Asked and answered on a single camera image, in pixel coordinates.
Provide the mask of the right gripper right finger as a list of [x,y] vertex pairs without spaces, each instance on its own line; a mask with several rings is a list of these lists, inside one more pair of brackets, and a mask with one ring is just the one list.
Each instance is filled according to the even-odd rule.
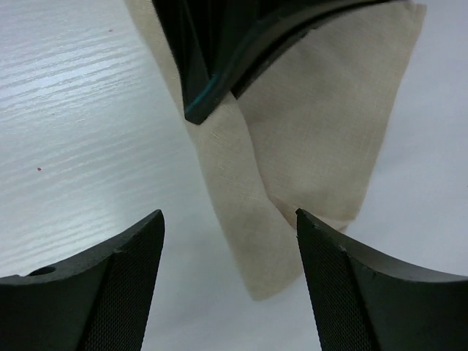
[[467,349],[465,276],[404,262],[296,214],[322,350]]

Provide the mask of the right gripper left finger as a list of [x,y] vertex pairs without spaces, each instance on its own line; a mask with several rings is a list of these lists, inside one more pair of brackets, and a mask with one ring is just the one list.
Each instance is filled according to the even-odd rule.
[[1,278],[1,349],[140,350],[164,237],[156,210],[65,260]]

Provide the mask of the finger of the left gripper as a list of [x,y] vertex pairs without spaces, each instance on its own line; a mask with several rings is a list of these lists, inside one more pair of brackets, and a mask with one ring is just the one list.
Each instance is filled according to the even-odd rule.
[[300,26],[289,30],[287,33],[280,36],[272,44],[270,44],[242,74],[237,82],[230,89],[233,96],[238,99],[247,89],[253,84],[256,79],[269,68],[285,51],[293,44],[304,38],[311,30],[318,29],[324,24],[335,19],[336,16],[321,17],[316,20],[311,20],[303,23]]
[[185,119],[196,125],[231,94],[254,60],[289,30],[375,1],[154,1],[178,69]]

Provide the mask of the beige cloth napkin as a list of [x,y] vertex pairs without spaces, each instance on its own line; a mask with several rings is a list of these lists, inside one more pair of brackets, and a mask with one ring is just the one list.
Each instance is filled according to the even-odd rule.
[[299,208],[338,230],[357,217],[426,6],[375,1],[311,30],[196,125],[153,3],[127,8],[184,120],[246,289],[265,300],[303,272]]

